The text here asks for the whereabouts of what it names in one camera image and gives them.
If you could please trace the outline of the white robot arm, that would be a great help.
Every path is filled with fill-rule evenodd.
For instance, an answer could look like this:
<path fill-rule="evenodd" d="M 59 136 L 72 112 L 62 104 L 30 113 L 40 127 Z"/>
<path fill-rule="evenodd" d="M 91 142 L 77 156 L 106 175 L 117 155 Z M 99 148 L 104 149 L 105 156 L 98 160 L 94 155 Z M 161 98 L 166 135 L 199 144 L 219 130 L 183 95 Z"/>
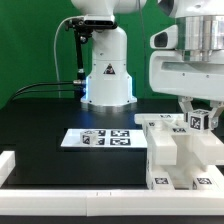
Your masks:
<path fill-rule="evenodd" d="M 130 13 L 147 0 L 71 0 L 82 14 L 72 20 L 80 42 L 93 39 L 92 71 L 82 102 L 95 107 L 134 103 L 132 78 L 126 70 L 127 36 L 117 26 L 116 13 Z M 205 127 L 218 126 L 224 111 L 224 0 L 157 0 L 175 24 L 154 34 L 149 63 L 153 91 L 179 97 L 185 119 L 199 128 L 191 106 L 194 98 L 211 102 Z"/>

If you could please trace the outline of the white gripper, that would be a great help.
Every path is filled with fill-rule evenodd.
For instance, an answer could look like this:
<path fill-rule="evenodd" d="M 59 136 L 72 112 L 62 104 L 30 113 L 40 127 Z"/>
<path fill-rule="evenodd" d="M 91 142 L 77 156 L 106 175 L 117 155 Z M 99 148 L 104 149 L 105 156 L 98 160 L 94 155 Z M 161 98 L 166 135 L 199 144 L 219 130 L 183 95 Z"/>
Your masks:
<path fill-rule="evenodd" d="M 224 111 L 224 50 L 213 51 L 209 62 L 184 62 L 178 51 L 155 51 L 150 58 L 149 83 L 154 92 L 176 95 L 188 121 L 193 98 L 213 100 L 209 127 L 218 127 Z"/>

